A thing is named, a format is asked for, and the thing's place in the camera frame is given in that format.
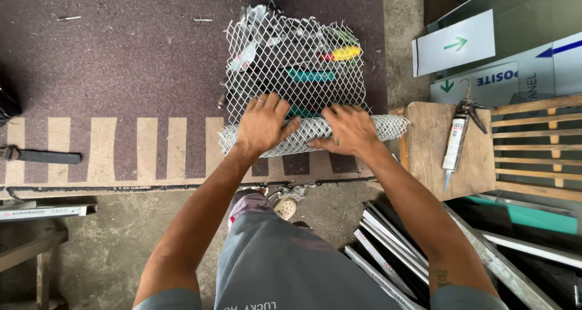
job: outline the right hand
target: right hand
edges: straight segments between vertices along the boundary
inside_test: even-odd
[[[380,143],[374,122],[360,105],[351,107],[336,103],[331,108],[324,108],[321,114],[331,126],[333,137],[312,139],[307,143],[308,146],[361,158],[375,144]]]

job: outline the white metal mesh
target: white metal mesh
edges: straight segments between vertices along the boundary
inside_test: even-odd
[[[371,116],[376,126],[376,134],[379,140],[389,140],[402,137],[406,132],[409,121],[397,115],[373,115]],[[227,155],[235,145],[239,132],[238,125],[226,126],[219,132],[219,145],[222,147],[222,154]],[[297,131],[279,143],[272,150],[261,155],[261,157],[278,157],[289,154],[316,151],[313,147],[307,146],[307,142],[313,138],[331,138],[333,133],[328,122],[324,118],[306,118],[301,121]]]
[[[225,32],[230,53],[225,66],[226,109],[231,124],[240,122],[251,97],[272,91],[291,104],[288,118],[319,116],[333,103],[360,105],[370,113],[364,102],[360,44],[343,22],[325,26],[314,17],[288,18],[259,5],[243,8],[241,21],[231,21]],[[340,55],[335,59],[350,58],[346,46],[357,47],[357,56],[329,60],[334,51]]]

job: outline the hand tool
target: hand tool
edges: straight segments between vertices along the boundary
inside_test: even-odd
[[[81,162],[81,154],[78,153],[20,150],[14,146],[0,147],[0,157],[5,158],[6,161],[20,160],[62,164],[79,164]]]
[[[445,160],[442,163],[442,168],[445,170],[445,190],[449,186],[450,175],[457,172],[459,169],[459,161],[461,159],[461,151],[463,150],[463,143],[465,141],[465,134],[469,126],[469,117],[475,121],[475,124],[481,131],[486,134],[487,129],[483,126],[475,109],[497,110],[496,107],[483,106],[471,103],[469,93],[471,91],[471,83],[467,79],[461,80],[469,84],[467,87],[467,95],[463,98],[453,116],[453,123],[450,125],[449,140],[447,142],[447,153]]]

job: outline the person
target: person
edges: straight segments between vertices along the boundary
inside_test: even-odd
[[[201,309],[196,269],[251,164],[299,127],[300,118],[283,125],[288,110],[275,93],[250,100],[237,143],[184,204],[145,264],[135,309]],[[376,138],[368,113],[334,104],[321,114],[333,138],[308,144],[359,157],[374,172],[428,258],[431,308],[506,309],[469,241]],[[215,309],[399,309],[353,261],[277,216],[263,194],[246,190],[234,201],[218,259]]]

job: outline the label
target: label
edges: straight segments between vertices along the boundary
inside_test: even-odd
[[[442,163],[444,170],[455,171],[455,163],[459,155],[459,146],[461,145],[461,137],[465,126],[465,119],[453,119],[453,124],[450,128],[449,141],[447,142],[447,154],[445,161]]]

